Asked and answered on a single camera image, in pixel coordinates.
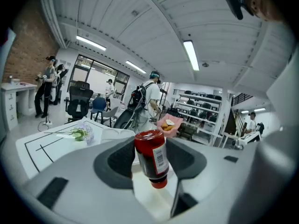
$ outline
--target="person in white shirt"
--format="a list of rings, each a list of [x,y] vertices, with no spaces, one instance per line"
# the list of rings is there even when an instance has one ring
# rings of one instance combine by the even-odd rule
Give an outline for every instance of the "person in white shirt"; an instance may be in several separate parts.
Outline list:
[[[135,133],[140,133],[143,131],[151,130],[152,124],[150,123],[150,118],[154,118],[161,111],[157,106],[157,101],[160,99],[160,88],[157,85],[159,82],[160,74],[157,71],[152,71],[149,76],[149,80],[144,82],[142,85],[146,87],[151,84],[146,89],[146,105],[142,111],[138,114],[137,127]]]
[[[112,79],[109,79],[107,83],[109,84],[109,86],[108,86],[108,93],[106,95],[106,101],[110,102],[110,99],[113,98],[113,94],[114,94],[114,85]]]
[[[251,133],[256,129],[256,113],[250,113],[250,123],[248,129],[245,130],[245,133]]]

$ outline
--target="ketchup bottle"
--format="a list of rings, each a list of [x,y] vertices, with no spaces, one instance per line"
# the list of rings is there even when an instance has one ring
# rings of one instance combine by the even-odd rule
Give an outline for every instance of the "ketchup bottle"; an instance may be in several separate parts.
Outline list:
[[[149,178],[151,185],[156,189],[164,188],[169,164],[163,133],[149,130],[136,134],[135,148],[143,173]]]

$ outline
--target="bottle label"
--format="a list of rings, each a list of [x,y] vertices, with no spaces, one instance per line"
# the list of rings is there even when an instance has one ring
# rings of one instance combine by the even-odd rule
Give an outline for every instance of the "bottle label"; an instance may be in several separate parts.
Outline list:
[[[165,143],[160,147],[154,148],[153,155],[155,159],[156,173],[160,174],[168,168]]]

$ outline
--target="bottle cap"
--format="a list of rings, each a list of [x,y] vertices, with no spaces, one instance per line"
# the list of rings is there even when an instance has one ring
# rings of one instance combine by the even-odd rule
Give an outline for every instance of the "bottle cap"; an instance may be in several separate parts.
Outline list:
[[[162,189],[167,184],[167,178],[163,180],[162,182],[151,182],[151,185],[156,189]]]

